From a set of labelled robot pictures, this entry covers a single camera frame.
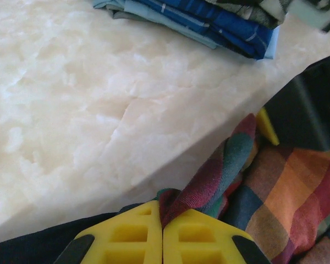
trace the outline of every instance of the folded clothes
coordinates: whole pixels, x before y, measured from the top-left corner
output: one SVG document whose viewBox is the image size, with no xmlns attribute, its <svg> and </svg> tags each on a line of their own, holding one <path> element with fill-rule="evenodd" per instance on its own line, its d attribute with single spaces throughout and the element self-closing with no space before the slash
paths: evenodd
<svg viewBox="0 0 330 264">
<path fill-rule="evenodd" d="M 171 1 L 166 0 L 166 3 L 161 3 L 157 0 L 137 0 L 136 2 L 95 0 L 93 5 L 95 8 L 111 10 L 113 18 L 144 18 L 165 25 L 211 48 L 226 47 L 255 59 L 264 58 L 266 54 L 268 58 L 273 58 L 275 48 L 270 48 L 267 52 L 273 36 L 272 30 L 240 19 L 235 14 L 201 0 L 198 0 L 199 9 L 196 9 L 196 3 L 184 8 L 178 3 L 171 3 L 173 6 L 167 3 Z M 277 34 L 275 33 L 273 47 L 276 46 L 276 41 Z"/>
<path fill-rule="evenodd" d="M 282 24 L 292 0 L 205 0 L 238 16 L 274 29 Z"/>
</svg>

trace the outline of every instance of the yellow plastic object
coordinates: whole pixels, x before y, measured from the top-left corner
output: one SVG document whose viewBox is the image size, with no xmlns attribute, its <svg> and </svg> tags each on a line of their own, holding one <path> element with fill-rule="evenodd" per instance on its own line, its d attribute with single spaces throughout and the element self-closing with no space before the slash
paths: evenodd
<svg viewBox="0 0 330 264">
<path fill-rule="evenodd" d="M 95 237 L 82 264 L 162 264 L 159 204 L 150 201 L 79 233 Z"/>
<path fill-rule="evenodd" d="M 246 232 L 195 210 L 172 220 L 163 231 L 164 264 L 246 264 L 232 241 Z"/>
<path fill-rule="evenodd" d="M 276 132 L 270 122 L 268 112 L 266 111 L 265 107 L 260 109 L 256 116 L 257 126 L 259 131 L 263 134 L 263 136 L 268 139 L 271 144 L 277 146 L 280 144 L 279 138 L 276 135 Z"/>
</svg>

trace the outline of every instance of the folded blue fabric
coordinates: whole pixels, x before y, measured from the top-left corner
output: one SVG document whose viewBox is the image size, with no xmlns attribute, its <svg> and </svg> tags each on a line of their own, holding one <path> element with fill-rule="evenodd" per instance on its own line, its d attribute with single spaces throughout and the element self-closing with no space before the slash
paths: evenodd
<svg viewBox="0 0 330 264">
<path fill-rule="evenodd" d="M 264 58 L 266 58 L 266 59 L 275 59 L 277 41 L 278 41 L 278 38 L 279 38 L 279 31 L 280 31 L 279 26 L 273 30 L 273 35 L 271 36 L 271 40 L 270 40 L 268 49 L 266 50 Z"/>
<path fill-rule="evenodd" d="M 157 0 L 136 1 L 138 4 L 136 4 L 135 1 L 130 0 L 95 0 L 94 7 L 102 8 L 105 6 L 117 6 L 119 9 L 123 8 L 125 14 L 136 14 L 139 17 L 145 18 L 146 20 L 163 24 L 211 48 L 215 48 L 216 46 L 224 46 L 230 48 L 233 51 L 241 53 L 246 57 L 253 57 L 256 59 L 260 59 L 262 57 L 273 58 L 274 56 L 278 30 L 277 32 L 274 31 L 274 34 L 272 34 L 272 30 L 259 25 L 254 25 L 255 27 L 252 27 L 252 24 L 255 24 L 254 22 L 243 20 L 235 14 L 229 14 L 228 17 L 234 17 L 238 19 L 239 23 L 243 23 L 244 25 L 247 25 L 246 23 L 248 23 L 248 25 L 251 26 L 250 29 L 253 31 L 250 31 L 248 26 L 237 30 L 237 32 L 243 37 L 247 37 L 248 34 L 253 32 L 252 35 L 249 35 L 248 39 L 243 40 L 240 36 L 231 33 L 232 29 L 224 32 L 223 29 L 215 24 L 208 25 L 208 23 L 205 23 L 205 20 L 208 19 L 201 20 L 193 18 L 191 15 L 180 12 L 175 8 L 169 7 L 165 3 L 161 3 Z M 222 19 L 219 20 L 217 18 L 217 21 L 219 21 L 219 24 L 224 25 L 225 21 L 223 22 Z M 260 28 L 265 29 L 265 34 L 260 33 L 264 32 L 264 30 L 259 31 Z M 272 42 L 268 45 L 269 35 Z"/>
<path fill-rule="evenodd" d="M 272 36 L 272 30 L 256 22 L 244 20 L 234 13 L 203 0 L 162 0 L 173 8 L 209 21 L 210 26 L 234 45 L 237 39 L 252 44 L 257 53 L 264 55 Z"/>
</svg>

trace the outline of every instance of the plaid fabric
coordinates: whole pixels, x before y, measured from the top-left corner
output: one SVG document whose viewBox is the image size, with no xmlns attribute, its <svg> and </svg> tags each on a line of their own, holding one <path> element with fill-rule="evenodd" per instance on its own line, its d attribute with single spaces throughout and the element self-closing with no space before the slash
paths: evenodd
<svg viewBox="0 0 330 264">
<path fill-rule="evenodd" d="M 246 4 L 243 1 L 231 0 L 205 0 L 229 12 L 246 19 L 257 22 L 267 28 L 274 29 L 282 24 L 292 0 L 263 0 L 259 3 Z"/>
<path fill-rule="evenodd" d="M 272 263 L 330 264 L 330 151 L 260 144 L 255 126 L 247 116 L 183 191 L 158 193 L 162 226 L 194 208 L 248 232 Z"/>
<path fill-rule="evenodd" d="M 113 10 L 117 15 L 119 7 L 125 6 L 125 0 L 117 0 L 110 5 L 105 0 L 95 0 L 95 8 Z M 200 34 L 218 46 L 226 47 L 249 58 L 262 59 L 265 56 L 273 31 L 258 23 L 246 21 L 203 0 L 193 0 L 182 7 L 172 0 L 136 0 L 154 11 L 189 30 Z"/>
</svg>

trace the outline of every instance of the white marble countertop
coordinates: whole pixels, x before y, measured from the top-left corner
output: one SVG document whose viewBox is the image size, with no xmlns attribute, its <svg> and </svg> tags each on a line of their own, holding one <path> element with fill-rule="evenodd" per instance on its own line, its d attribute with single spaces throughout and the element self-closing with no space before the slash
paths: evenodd
<svg viewBox="0 0 330 264">
<path fill-rule="evenodd" d="M 182 188 L 328 55 L 330 33 L 292 17 L 254 62 L 88 0 L 0 1 L 0 241 Z"/>
</svg>

